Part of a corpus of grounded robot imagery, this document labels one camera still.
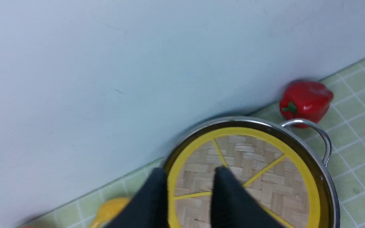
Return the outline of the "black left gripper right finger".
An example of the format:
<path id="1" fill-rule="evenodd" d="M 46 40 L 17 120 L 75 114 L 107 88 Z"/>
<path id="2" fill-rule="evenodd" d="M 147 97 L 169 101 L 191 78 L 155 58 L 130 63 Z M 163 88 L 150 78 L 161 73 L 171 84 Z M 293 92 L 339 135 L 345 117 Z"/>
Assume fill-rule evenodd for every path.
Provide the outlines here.
<path id="1" fill-rule="evenodd" d="M 215 169 L 210 206 L 212 228 L 282 228 L 249 195 L 227 167 Z"/>

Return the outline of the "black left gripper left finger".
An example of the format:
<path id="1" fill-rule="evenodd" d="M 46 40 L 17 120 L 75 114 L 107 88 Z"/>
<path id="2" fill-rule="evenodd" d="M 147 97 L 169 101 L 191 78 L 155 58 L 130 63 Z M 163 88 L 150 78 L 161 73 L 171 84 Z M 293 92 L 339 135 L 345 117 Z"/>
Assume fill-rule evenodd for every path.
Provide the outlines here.
<path id="1" fill-rule="evenodd" d="M 167 175 L 154 168 L 146 182 L 106 228 L 168 228 Z"/>

